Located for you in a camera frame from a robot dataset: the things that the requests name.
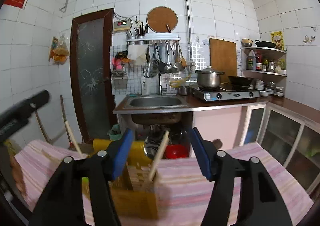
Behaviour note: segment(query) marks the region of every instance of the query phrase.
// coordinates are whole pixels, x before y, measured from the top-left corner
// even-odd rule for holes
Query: blue gripper pad
[[[114,181],[121,176],[125,162],[133,142],[133,131],[126,129],[120,140],[112,141],[107,148],[107,153],[112,159],[111,179]]]
[[[212,142],[202,139],[196,127],[190,130],[189,137],[202,175],[205,176],[208,181],[212,181],[211,163],[214,155],[217,153],[217,149]]]

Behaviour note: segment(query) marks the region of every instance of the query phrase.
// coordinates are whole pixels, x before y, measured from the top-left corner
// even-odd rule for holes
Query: yellow poster
[[[271,41],[276,44],[276,49],[284,50],[282,31],[271,33]]]

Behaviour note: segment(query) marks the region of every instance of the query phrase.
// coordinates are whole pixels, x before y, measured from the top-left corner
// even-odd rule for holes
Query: metal basin
[[[174,108],[186,107],[187,103],[178,96],[141,96],[128,100],[125,108]]]

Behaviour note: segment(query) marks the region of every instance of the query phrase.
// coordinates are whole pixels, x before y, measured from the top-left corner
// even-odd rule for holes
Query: silver screw
[[[65,162],[65,163],[70,163],[72,161],[72,157],[65,157],[64,159],[63,159],[63,162]]]
[[[104,157],[106,154],[107,154],[107,151],[105,151],[105,150],[100,150],[100,151],[98,152],[98,156],[99,156],[99,157]]]
[[[251,162],[254,163],[254,164],[257,164],[257,163],[260,162],[260,160],[259,160],[259,158],[257,158],[257,157],[252,157],[252,158],[251,158]]]
[[[225,153],[224,151],[222,151],[222,150],[219,150],[219,151],[217,152],[217,155],[218,155],[218,157],[225,157],[225,156],[226,156],[226,153]]]

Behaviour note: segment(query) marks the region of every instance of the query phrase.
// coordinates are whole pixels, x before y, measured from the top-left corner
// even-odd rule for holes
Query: pink cloth
[[[16,159],[22,167],[28,197],[26,202],[33,210],[42,190],[58,164],[48,159],[43,151],[57,159],[82,157],[74,151],[51,146],[42,141],[32,141]],[[313,205],[305,190],[283,166],[259,144],[250,143],[227,151],[232,157],[248,160],[258,157],[278,187],[288,208],[293,225],[305,216]],[[195,158],[163,159],[157,170],[159,220],[120,217],[123,226],[196,226],[200,225],[211,196],[214,183],[201,174]],[[240,179],[236,178],[228,225],[236,222],[240,197]],[[86,222],[94,225],[91,204],[83,198]]]

